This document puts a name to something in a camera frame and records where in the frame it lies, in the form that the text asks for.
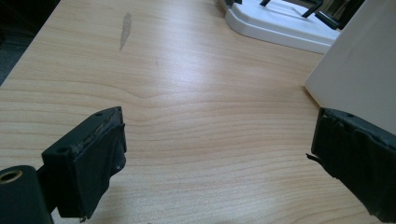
white stand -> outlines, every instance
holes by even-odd
[[[272,0],[266,7],[261,0],[243,0],[226,9],[225,20],[241,35],[272,43],[325,53],[339,35],[315,17],[302,15],[307,8],[280,0]]]

black plastic object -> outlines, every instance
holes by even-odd
[[[110,177],[124,167],[124,152],[120,107],[91,115],[43,152],[61,217],[91,217]]]
[[[44,165],[37,172],[29,166],[2,171],[0,218],[32,219],[0,223],[50,223],[33,219],[31,213],[44,220],[55,207],[61,217],[90,218],[110,177],[125,166],[124,126],[121,107],[97,112],[45,150]],[[8,212],[11,205],[16,212]]]
[[[351,114],[321,108],[308,158],[344,183],[383,222],[396,222],[396,136]]]
[[[364,3],[364,0],[350,0],[349,1],[343,14],[338,19],[338,22],[340,23],[338,28],[340,30],[343,30],[346,27],[346,25],[349,23],[350,19],[352,19],[352,17],[359,10],[359,8],[361,7],[361,5],[363,3]]]
[[[340,23],[335,18],[329,16],[328,14],[322,11],[315,13],[315,17],[317,17],[320,21],[322,21],[323,23],[325,23],[327,26],[329,26],[334,30],[336,30],[340,26]]]
[[[271,0],[262,0],[262,2],[260,3],[260,5],[262,6],[267,6],[267,4],[270,2]],[[311,4],[312,7],[309,8],[302,17],[304,18],[308,18],[312,13],[314,13],[316,10],[318,10],[318,8],[320,8],[323,5],[323,0],[300,0],[301,2],[305,2],[308,4]]]
[[[52,223],[35,168],[0,171],[0,223]]]

